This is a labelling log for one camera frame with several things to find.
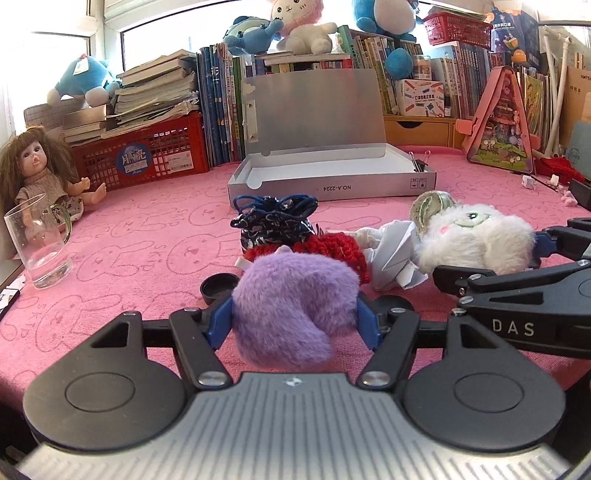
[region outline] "brown hair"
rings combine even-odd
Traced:
[[[15,206],[18,191],[25,184],[19,159],[22,151],[33,142],[39,142],[43,147],[47,156],[47,168],[61,180],[64,190],[67,182],[79,181],[70,147],[64,141],[50,138],[43,127],[28,128],[22,134],[12,137],[0,150],[0,196],[4,213]]]

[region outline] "blue plush toy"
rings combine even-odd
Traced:
[[[47,103],[56,106],[64,95],[84,96],[89,106],[109,102],[119,88],[115,75],[108,69],[107,60],[96,60],[84,54],[74,60],[56,86],[47,94]]]
[[[273,40],[280,40],[283,22],[257,17],[238,17],[224,35],[232,55],[256,55],[266,53]]]
[[[409,35],[416,26],[414,0],[353,0],[353,16],[357,28],[402,40],[416,38]],[[386,59],[385,67],[394,80],[408,78],[413,71],[413,58],[403,48],[397,48]]]

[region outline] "blue round label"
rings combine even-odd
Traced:
[[[125,175],[139,175],[152,163],[152,154],[146,145],[131,143],[124,146],[116,159],[117,170]]]

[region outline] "red knitted fabric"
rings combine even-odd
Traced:
[[[244,258],[253,262],[261,255],[272,254],[279,247],[279,244],[265,244],[249,248],[244,252]],[[345,233],[310,235],[305,242],[296,243],[291,249],[297,253],[320,254],[335,260],[341,260],[355,270],[361,284],[370,282],[368,266],[363,252],[359,249],[355,239]]]
[[[536,158],[535,172],[546,177],[558,175],[558,180],[564,185],[572,179],[585,181],[585,177],[573,168],[566,157]]]

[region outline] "patterned fabric bag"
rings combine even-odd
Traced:
[[[281,244],[291,247],[314,235],[308,217],[318,207],[318,200],[304,194],[291,195],[278,200],[273,197],[241,195],[234,198],[234,208],[239,215],[230,226],[242,230],[242,250],[265,244]]]

